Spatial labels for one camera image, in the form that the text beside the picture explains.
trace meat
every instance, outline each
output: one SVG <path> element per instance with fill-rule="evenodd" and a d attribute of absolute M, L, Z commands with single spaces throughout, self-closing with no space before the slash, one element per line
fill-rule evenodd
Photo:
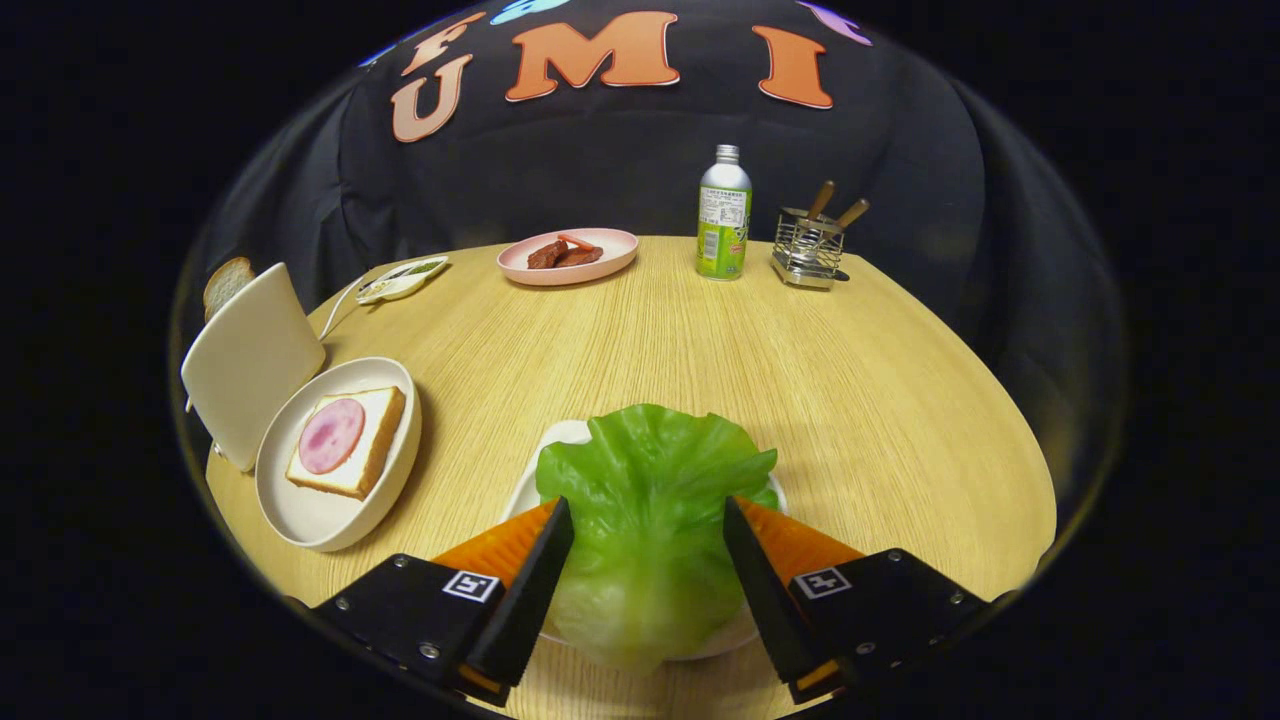
<path fill-rule="evenodd" d="M 586 265 L 595 263 L 604 255 L 604 250 L 584 242 L 573 236 L 561 234 L 556 242 L 541 247 L 529 255 L 530 270 L 545 270 L 548 268 L 572 268 L 573 265 Z M 566 241 L 577 247 L 570 249 Z"/>
<path fill-rule="evenodd" d="M 365 406 L 344 397 L 320 409 L 307 420 L 298 441 L 298 460 L 316 475 L 346 462 L 365 429 Z"/>
<path fill-rule="evenodd" d="M 575 247 L 568 252 L 561 255 L 556 260 L 557 268 L 572 268 L 573 265 L 586 265 L 588 263 L 595 263 L 604 255 L 604 250 L 599 247 L 593 247 L 590 250 L 582 250 L 581 247 Z"/>
<path fill-rule="evenodd" d="M 547 247 L 541 247 L 529 254 L 529 269 L 543 270 L 547 268 L 554 268 L 556 260 L 567 251 L 568 245 L 566 245 L 563 240 L 557 240 Z"/>

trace green sauce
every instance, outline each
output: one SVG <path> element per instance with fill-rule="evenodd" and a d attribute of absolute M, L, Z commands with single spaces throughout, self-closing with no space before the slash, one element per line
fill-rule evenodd
<path fill-rule="evenodd" d="M 440 264 L 439 260 L 436 260 L 435 263 L 426 263 L 425 265 L 419 265 L 417 268 L 413 268 L 412 270 L 410 270 L 410 272 L 407 272 L 404 274 L 406 275 L 417 275 L 420 273 L 428 273 L 428 272 L 434 270 L 435 266 L 439 265 L 439 264 Z"/>

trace black cloth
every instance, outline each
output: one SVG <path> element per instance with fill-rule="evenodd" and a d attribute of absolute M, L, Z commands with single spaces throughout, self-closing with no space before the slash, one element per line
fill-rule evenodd
<path fill-rule="evenodd" d="M 283 261 L 306 310 L 380 263 L 511 242 L 567 227 L 692 234 L 698 178 L 718 143 L 741 149 L 755 188 L 751 237 L 772 238 L 778 206 L 806 206 L 837 183 L 829 211 L 872 210 L 846 252 L 888 274 L 946 322 L 1025 415 L 1053 478 L 1060 532 L 1108 466 L 1125 396 L 1119 295 L 1085 213 L 1051 164 L 972 91 L 890 38 L 873 46 L 795 3 L 671 0 L 568 3 L 502 24 L 483 3 L 352 68 L 253 155 L 192 250 L 175 352 L 201 327 L 200 291 L 227 259 L 259 272 Z M 554 69 L 548 96 L 509 102 L 520 65 L 512 37 L 567 22 L 593 37 L 634 10 L 678 15 L 664 87 L 582 88 Z M 444 54 L 402 70 L 415 46 L 472 12 L 486 17 Z M 763 94 L 769 51 L 753 26 L 813 38 L 829 110 Z M 392 95 L 462 55 L 457 109 L 417 142 L 390 131 Z M 188 418 L 195 437 L 207 438 Z"/>

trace small dish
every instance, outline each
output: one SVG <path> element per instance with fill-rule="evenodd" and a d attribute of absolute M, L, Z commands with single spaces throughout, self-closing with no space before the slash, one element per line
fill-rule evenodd
<path fill-rule="evenodd" d="M 372 305 L 374 302 L 398 300 L 406 295 L 411 295 L 422 287 L 422 283 L 428 278 L 438 275 L 448 261 L 448 255 L 436 255 L 397 265 L 369 283 L 369 287 L 357 291 L 356 302 L 360 305 Z"/>
<path fill-rule="evenodd" d="M 291 483 L 284 471 L 311 409 L 321 396 L 396 386 L 404 410 L 381 477 L 364 501 Z M 257 455 L 257 501 L 268 524 L 298 547 L 342 550 L 369 534 L 404 489 L 422 437 L 422 406 L 413 378 L 389 357 L 361 357 L 321 373 L 289 398 L 271 420 Z"/>
<path fill-rule="evenodd" d="M 516 491 L 512 493 L 511 500 L 507 502 L 507 509 L 503 511 L 499 521 L 508 520 L 516 515 L 536 507 L 541 498 L 538 495 L 538 487 L 534 478 L 534 473 L 538 469 L 538 455 L 544 447 L 553 442 L 567 442 L 572 445 L 582 445 L 591 441 L 591 430 L 584 420 L 564 420 L 556 423 L 543 434 L 543 439 L 539 441 L 538 448 L 534 451 L 532 457 L 530 457 L 529 464 L 525 465 L 525 473 L 521 475 L 520 482 L 516 484 Z M 782 512 L 787 511 L 787 497 L 782 493 L 782 487 L 778 484 L 778 478 L 769 473 L 769 487 L 773 492 L 778 495 L 778 510 Z M 751 611 L 742 603 L 742 609 L 735 615 L 728 623 L 724 624 L 714 635 L 707 639 L 703 648 L 695 653 L 684 657 L 668 657 L 669 662 L 684 662 L 687 660 L 701 660 L 704 657 L 714 657 L 717 655 L 723 655 L 726 652 L 737 650 L 746 643 L 754 641 L 759 637 L 760 632 L 755 626 L 755 620 L 751 618 Z M 548 630 L 544 626 L 543 632 L 539 633 L 552 642 L 559 644 L 568 644 L 567 641 L 557 635 L 554 632 Z"/>
<path fill-rule="evenodd" d="M 604 251 L 600 259 L 571 268 L 529 269 L 529 255 L 570 234 Z M 611 275 L 635 260 L 640 241 L 636 236 L 609 228 L 576 228 L 556 231 L 522 240 L 498 255 L 498 266 L 512 282 L 534 286 L 575 284 Z"/>

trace toast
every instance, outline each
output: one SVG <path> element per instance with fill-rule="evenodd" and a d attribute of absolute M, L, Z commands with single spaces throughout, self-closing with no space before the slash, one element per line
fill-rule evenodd
<path fill-rule="evenodd" d="M 404 414 L 404 393 L 396 386 L 352 392 L 343 395 L 326 395 L 321 397 L 316 406 L 307 415 L 307 423 L 316 416 L 316 413 L 326 405 L 338 400 L 352 398 L 364 407 L 364 427 L 356 441 L 351 455 L 337 468 L 328 473 L 317 474 L 303 466 L 300 436 L 298 443 L 293 447 L 293 457 L 284 477 L 298 487 L 317 489 L 364 501 L 369 492 L 374 489 L 378 478 L 383 475 L 387 466 L 387 455 L 392 447 L 392 438 L 399 428 L 401 415 Z"/>
<path fill-rule="evenodd" d="M 207 325 L 214 314 L 256 277 L 247 258 L 232 258 L 214 270 L 209 283 L 205 284 L 205 324 Z"/>

